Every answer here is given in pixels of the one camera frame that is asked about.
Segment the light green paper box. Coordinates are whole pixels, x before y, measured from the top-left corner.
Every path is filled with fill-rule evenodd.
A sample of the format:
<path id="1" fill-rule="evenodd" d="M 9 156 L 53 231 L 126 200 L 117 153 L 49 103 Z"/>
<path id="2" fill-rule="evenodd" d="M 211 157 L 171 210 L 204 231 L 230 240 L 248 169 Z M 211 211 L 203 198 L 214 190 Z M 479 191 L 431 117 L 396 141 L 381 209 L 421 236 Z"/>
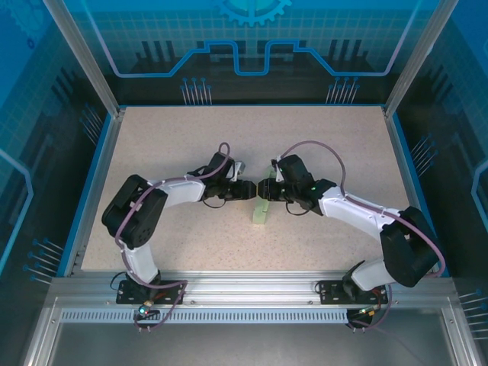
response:
<path id="1" fill-rule="evenodd" d="M 275 178 L 275 177 L 276 177 L 275 169 L 270 165 L 265 170 L 264 177 L 262 179 Z M 265 225 L 268 208 L 269 208 L 269 202 L 257 196 L 255 198 L 255 206 L 252 215 L 252 223 L 255 225 Z"/>

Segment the aluminium mounting rail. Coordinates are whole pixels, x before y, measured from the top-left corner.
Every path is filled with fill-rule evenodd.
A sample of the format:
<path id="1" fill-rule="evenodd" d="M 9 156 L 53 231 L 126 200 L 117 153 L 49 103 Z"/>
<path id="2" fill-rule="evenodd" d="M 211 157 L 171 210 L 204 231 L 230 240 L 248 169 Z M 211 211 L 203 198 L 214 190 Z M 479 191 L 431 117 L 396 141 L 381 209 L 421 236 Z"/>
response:
<path id="1" fill-rule="evenodd" d="M 341 271 L 164 271 L 167 281 L 186 280 L 185 308 L 317 308 L 317 281 L 339 280 Z M 78 272 L 54 278 L 46 306 L 115 307 L 107 271 Z M 442 308 L 457 304 L 451 278 L 424 278 L 415 287 L 393 284 L 394 309 Z"/>

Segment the aluminium table side rail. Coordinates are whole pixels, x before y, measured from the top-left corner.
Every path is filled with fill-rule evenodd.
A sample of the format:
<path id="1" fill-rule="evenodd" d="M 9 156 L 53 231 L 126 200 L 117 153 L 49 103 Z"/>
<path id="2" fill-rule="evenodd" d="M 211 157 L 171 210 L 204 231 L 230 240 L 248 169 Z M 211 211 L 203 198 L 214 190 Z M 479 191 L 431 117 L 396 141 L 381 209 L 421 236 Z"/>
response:
<path id="1" fill-rule="evenodd" d="M 58 278 L 72 275 L 79 251 L 84 252 L 88 244 L 126 109 L 123 106 L 117 117 L 106 117 L 57 269 Z"/>
<path id="2" fill-rule="evenodd" d="M 451 274 L 448 270 L 447 259 L 445 258 L 446 251 L 435 232 L 432 215 L 429 212 L 425 195 L 420 185 L 419 175 L 417 174 L 414 166 L 413 157 L 408 147 L 406 136 L 403 132 L 403 128 L 401 127 L 400 120 L 396 114 L 393 114 L 392 119 L 386 119 L 384 116 L 384 121 L 391 145 L 393 147 L 394 155 L 400 169 L 400 175 L 409 206 L 415 207 L 422 212 L 425 219 L 425 224 L 429 227 L 427 233 L 424 233 L 423 236 L 419 237 L 422 244 L 432 251 L 432 254 L 438 260 L 432 269 L 434 274 L 429 274 L 429 277 L 449 278 L 451 277 Z"/>

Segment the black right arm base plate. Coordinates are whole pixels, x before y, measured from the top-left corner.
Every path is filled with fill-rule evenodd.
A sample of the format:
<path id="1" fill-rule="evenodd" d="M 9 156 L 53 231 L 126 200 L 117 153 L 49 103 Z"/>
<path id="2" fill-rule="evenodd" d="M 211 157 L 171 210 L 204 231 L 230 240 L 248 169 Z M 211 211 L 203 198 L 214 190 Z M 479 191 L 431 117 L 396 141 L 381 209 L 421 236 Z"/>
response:
<path id="1" fill-rule="evenodd" d="M 388 294 L 385 286 L 363 291 L 355 284 L 349 290 L 342 281 L 318 281 L 314 286 L 322 305 L 386 305 Z"/>

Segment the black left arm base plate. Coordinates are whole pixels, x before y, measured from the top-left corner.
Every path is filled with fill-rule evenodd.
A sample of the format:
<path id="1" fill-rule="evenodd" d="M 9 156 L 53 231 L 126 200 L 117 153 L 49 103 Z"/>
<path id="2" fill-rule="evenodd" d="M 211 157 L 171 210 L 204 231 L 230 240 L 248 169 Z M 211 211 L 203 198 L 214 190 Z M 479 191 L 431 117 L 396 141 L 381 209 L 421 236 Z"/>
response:
<path id="1" fill-rule="evenodd" d="M 155 305 L 171 305 L 181 293 L 182 285 L 165 289 L 151 289 L 137 284 L 132 279 L 122 280 L 117 288 L 116 304 L 142 305 L 151 300 Z"/>

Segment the aluminium frame post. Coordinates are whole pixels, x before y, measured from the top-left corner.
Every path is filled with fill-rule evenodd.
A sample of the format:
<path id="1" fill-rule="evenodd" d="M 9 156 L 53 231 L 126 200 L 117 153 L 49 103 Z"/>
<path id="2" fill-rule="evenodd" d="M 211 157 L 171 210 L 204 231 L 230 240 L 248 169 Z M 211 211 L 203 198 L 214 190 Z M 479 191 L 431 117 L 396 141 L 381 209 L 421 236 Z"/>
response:
<path id="1" fill-rule="evenodd" d="M 69 48 L 86 74 L 107 112 L 114 118 L 121 113 L 113 92 L 98 66 L 85 38 L 63 0 L 42 0 Z"/>
<path id="2" fill-rule="evenodd" d="M 459 0 L 439 0 L 437 7 L 433 11 L 429 22 L 425 26 L 419 41 L 387 99 L 384 106 L 384 116 L 386 119 L 393 118 L 393 114 L 408 92 L 409 87 L 413 83 L 427 56 L 432 51 L 435 42 L 447 24 L 458 2 Z"/>

